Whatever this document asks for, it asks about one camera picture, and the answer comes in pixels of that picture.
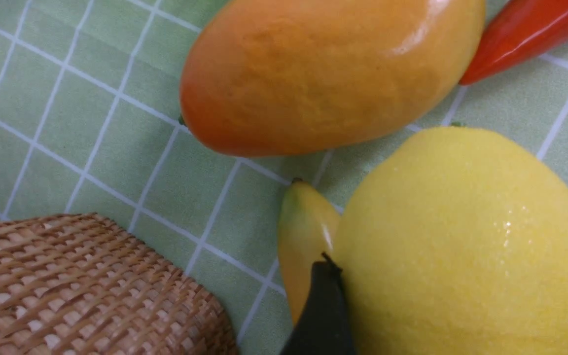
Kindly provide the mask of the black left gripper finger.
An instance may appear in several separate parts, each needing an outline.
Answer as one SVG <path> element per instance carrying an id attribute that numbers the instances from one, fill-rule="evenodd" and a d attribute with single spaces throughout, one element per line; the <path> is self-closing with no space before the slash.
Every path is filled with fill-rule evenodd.
<path id="1" fill-rule="evenodd" d="M 309 296 L 282 355 L 355 355 L 342 270 L 322 252 L 311 267 Z"/>

